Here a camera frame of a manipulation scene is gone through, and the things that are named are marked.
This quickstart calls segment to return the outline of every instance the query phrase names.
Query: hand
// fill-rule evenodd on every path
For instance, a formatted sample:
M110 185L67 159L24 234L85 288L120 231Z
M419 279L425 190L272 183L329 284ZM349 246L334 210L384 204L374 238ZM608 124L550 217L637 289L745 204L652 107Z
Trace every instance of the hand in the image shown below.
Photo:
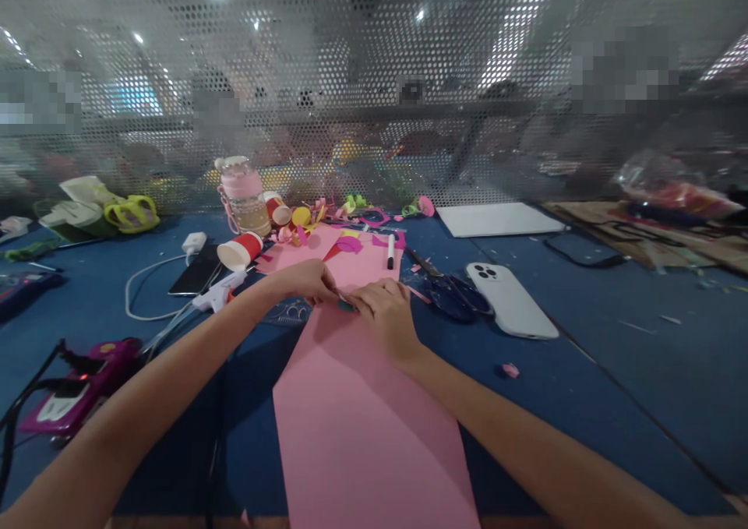
M371 323L387 355L400 368L424 350L413 326L411 292L395 280L379 280L348 294L347 299Z
M325 263L310 259L279 270L264 280L280 300L303 297L310 305L327 301L337 304L335 280Z

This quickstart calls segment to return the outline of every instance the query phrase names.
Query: white smartphone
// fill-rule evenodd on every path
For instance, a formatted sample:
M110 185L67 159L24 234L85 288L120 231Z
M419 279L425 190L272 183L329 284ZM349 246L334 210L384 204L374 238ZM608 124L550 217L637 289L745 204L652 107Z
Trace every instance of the white smartphone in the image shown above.
M467 275L489 300L496 324L505 333L534 340L559 337L559 331L509 268L472 263L467 265Z

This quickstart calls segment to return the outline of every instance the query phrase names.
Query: black smartphone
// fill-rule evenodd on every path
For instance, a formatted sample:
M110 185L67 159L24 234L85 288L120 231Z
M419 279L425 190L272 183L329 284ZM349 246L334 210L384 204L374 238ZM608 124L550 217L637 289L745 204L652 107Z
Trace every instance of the black smartphone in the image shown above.
M203 293L210 282L221 273L223 264L218 259L218 245L205 245L169 289L169 295L196 296Z

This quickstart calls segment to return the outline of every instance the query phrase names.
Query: water bottle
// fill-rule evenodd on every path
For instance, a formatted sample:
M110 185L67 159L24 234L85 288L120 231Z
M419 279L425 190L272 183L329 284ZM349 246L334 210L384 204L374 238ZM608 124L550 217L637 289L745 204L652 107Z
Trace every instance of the water bottle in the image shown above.
M249 159L243 155L216 159L215 167L221 172L218 192L231 230L237 235L251 231L260 237L270 233L263 181Z

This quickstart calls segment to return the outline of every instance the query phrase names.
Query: table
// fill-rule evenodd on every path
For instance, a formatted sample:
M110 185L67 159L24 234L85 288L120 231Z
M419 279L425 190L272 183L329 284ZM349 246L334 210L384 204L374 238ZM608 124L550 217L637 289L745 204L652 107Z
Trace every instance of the table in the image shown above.
M748 494L748 293L731 287L748 289L748 280L714 268L704 275L714 287L703 289L687 270L585 269L541 240L474 239L726 492ZM582 261L610 251L586 235L554 245Z
M438 220L410 220L406 225L409 245L431 256L444 272L485 260L472 241L449 238ZM9 406L60 336L67 337L72 349L83 351L97 342L125 336L148 340L160 330L163 321L140 323L125 316L124 284L144 266L178 255L183 239L193 231L205 231L218 241L231 237L224 217L175 217L164 220L157 231L46 257L45 263L65 269L69 281L0 327L0 405ZM11 246L42 237L44 233L37 232ZM3 263L0 273L23 266ZM178 309L183 300L168 297L166 291L180 266L179 261L169 263L149 275L134 311L155 316ZM404 280L416 281L412 277ZM678 447L566 338L547 343L521 340L502 334L492 323L450 323L420 301L414 302L413 309L424 342L479 382L597 450L687 513L734 513ZM258 326L226 365L223 402L217 399L214 379L144 460L117 512L200 515L206 505L206 473L220 419L225 436L218 465L220 484L215 490L216 514L233 515L246 508L252 515L285 515L271 390L299 334L299 329ZM500 379L494 374L494 365L507 361L520 369L518 379ZM542 512L467 433L463 439L481 515ZM6 505L54 455L41 437L18 448Z

